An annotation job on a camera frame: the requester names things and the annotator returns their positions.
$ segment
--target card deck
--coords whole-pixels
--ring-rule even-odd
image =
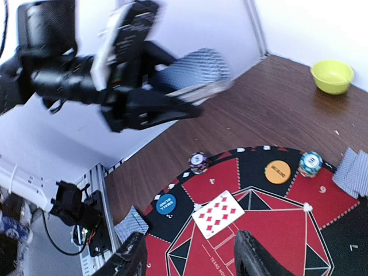
[[[351,179],[347,178],[347,174],[350,172],[353,164],[355,164],[358,158],[358,154],[355,153],[351,148],[348,148],[345,152],[344,158],[339,165],[336,173],[333,175],[332,180],[347,194],[357,198],[358,195],[351,188]]]
[[[133,232],[146,234],[148,231],[148,224],[139,215],[134,206],[132,206],[128,215],[117,224],[114,229],[120,242],[123,243]]]
[[[348,148],[332,180],[354,198],[368,196],[368,154]]]
[[[191,216],[205,239],[210,239],[243,214],[245,211],[231,193],[224,191]]]
[[[368,154],[360,151],[354,163],[346,174],[346,183],[355,193],[355,198],[358,196],[368,195]]]

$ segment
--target yellow bowl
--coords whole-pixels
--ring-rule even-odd
[[[332,95],[345,93],[354,78],[351,67],[337,60],[322,60],[315,64],[310,71],[317,87]]]

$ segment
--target poker table mat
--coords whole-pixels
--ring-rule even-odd
[[[181,173],[146,209],[148,276],[236,275],[233,245],[238,231],[248,230],[293,274],[366,275],[368,271],[368,207],[332,181],[336,168],[323,162],[317,177],[297,171],[303,152],[261,146],[237,148],[215,155],[208,171]],[[290,179],[274,185],[265,167],[283,160]],[[191,214],[228,190],[246,211],[214,237],[206,240]],[[175,197],[175,209],[156,210],[164,194]],[[313,207],[303,210],[304,203]]]

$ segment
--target white wall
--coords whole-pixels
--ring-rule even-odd
[[[11,57],[17,45],[17,6],[25,0],[9,1],[10,18],[6,49],[1,62]],[[80,54],[95,53],[115,0],[80,0],[78,43]],[[3,10],[0,9],[0,22]],[[259,60],[255,37],[242,0],[175,0],[163,9],[152,38],[182,56],[201,47],[221,51],[235,75]],[[170,124],[145,131],[111,133],[97,106],[66,103],[51,116],[38,97],[22,108],[0,117],[0,153],[20,166],[44,177],[74,181],[101,162],[113,166],[135,153]]]
[[[255,0],[269,51],[312,66],[338,59],[368,90],[368,5],[362,0]]]

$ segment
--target cable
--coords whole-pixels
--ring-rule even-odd
[[[2,56],[2,53],[5,48],[5,40],[6,40],[6,31],[7,31],[7,17],[8,17],[8,6],[7,6],[7,0],[4,0],[4,9],[5,9],[5,22],[4,22],[4,31],[2,33],[2,41],[1,41],[1,47],[0,47],[0,58]]]
[[[44,226],[45,226],[45,231],[46,231],[46,235],[48,237],[48,239],[50,240],[51,244],[56,248],[56,250],[58,250],[60,253],[64,254],[64,255],[67,255],[67,256],[78,256],[80,253],[83,252],[83,250],[86,248],[87,246],[87,239],[85,240],[85,243],[82,247],[82,249],[79,251],[79,252],[76,252],[76,253],[68,253],[68,252],[65,252],[64,250],[60,249],[60,247],[58,247],[54,242],[53,240],[51,239],[51,236],[48,232],[48,229],[47,229],[47,225],[46,225],[46,218],[45,218],[45,212],[42,211],[42,217],[43,217],[43,220],[44,220]]]

